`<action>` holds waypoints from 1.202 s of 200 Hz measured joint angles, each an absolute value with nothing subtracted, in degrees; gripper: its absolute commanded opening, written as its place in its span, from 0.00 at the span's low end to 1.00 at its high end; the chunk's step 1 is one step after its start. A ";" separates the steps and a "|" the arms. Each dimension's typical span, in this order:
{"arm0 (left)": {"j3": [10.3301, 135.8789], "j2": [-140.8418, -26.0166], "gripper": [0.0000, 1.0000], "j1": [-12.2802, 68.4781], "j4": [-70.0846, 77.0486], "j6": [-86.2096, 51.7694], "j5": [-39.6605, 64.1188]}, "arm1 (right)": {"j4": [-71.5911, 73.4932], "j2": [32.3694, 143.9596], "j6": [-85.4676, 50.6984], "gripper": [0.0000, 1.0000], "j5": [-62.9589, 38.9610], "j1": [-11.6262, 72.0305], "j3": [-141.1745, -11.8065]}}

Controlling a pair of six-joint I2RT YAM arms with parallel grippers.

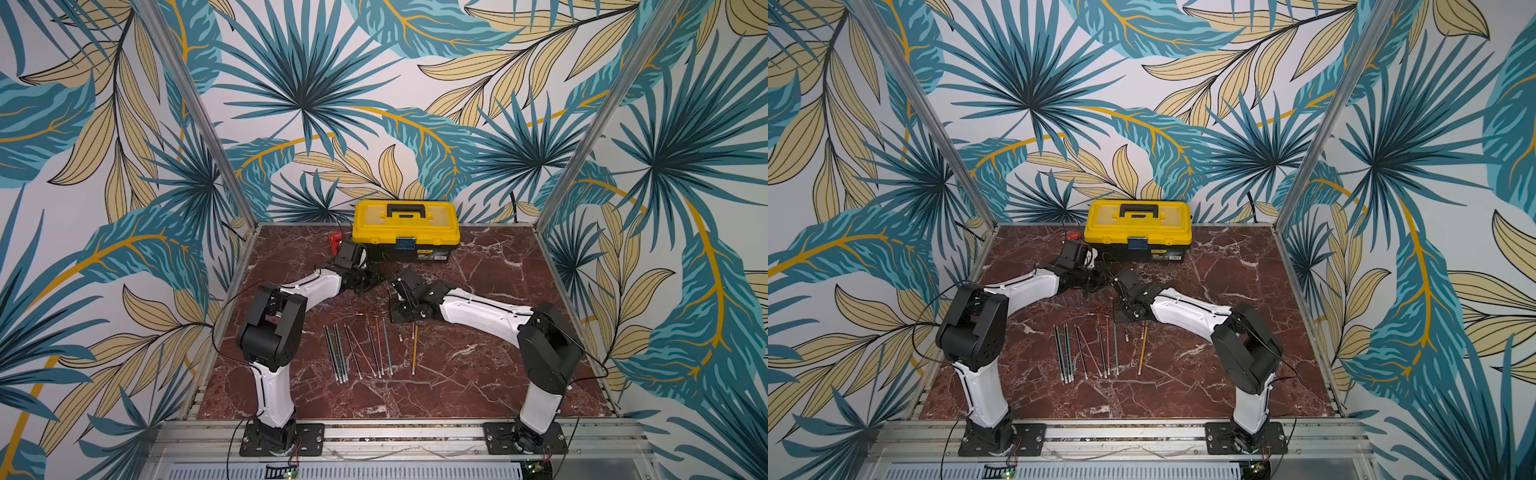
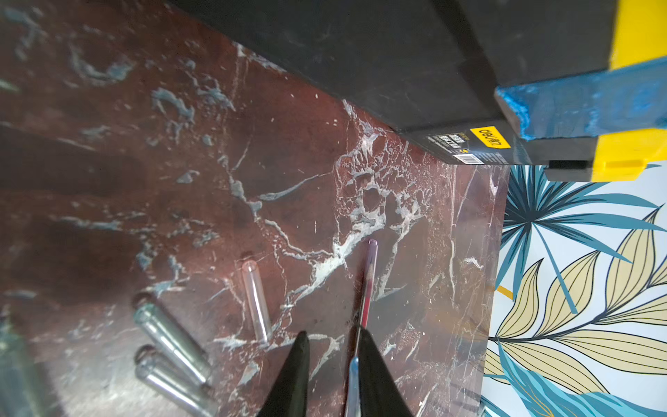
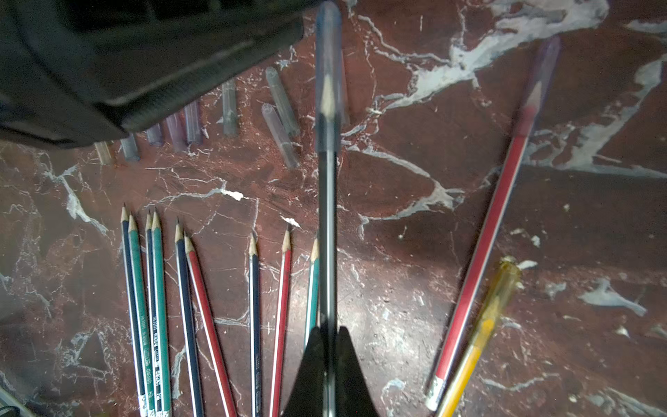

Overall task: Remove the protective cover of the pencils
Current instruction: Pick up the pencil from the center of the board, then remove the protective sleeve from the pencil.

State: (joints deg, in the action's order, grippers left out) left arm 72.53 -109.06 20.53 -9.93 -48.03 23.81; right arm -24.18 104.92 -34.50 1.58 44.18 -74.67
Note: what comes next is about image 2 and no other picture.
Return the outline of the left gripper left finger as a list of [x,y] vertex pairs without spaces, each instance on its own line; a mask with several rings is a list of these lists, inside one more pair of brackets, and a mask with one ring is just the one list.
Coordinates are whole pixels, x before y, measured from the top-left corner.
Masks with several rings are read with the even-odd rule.
[[309,360],[309,339],[307,332],[301,331],[257,417],[304,417],[307,414]]

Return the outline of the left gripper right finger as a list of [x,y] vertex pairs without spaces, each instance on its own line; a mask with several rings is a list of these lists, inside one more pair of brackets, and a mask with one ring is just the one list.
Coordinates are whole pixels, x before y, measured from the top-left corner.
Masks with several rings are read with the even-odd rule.
[[361,417],[412,417],[370,332],[359,327]]

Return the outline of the yellow black toolbox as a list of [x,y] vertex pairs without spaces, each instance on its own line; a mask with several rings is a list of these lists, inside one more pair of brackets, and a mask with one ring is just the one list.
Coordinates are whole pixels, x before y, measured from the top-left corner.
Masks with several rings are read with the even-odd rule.
[[666,158],[663,1],[180,1],[441,161],[620,182]]

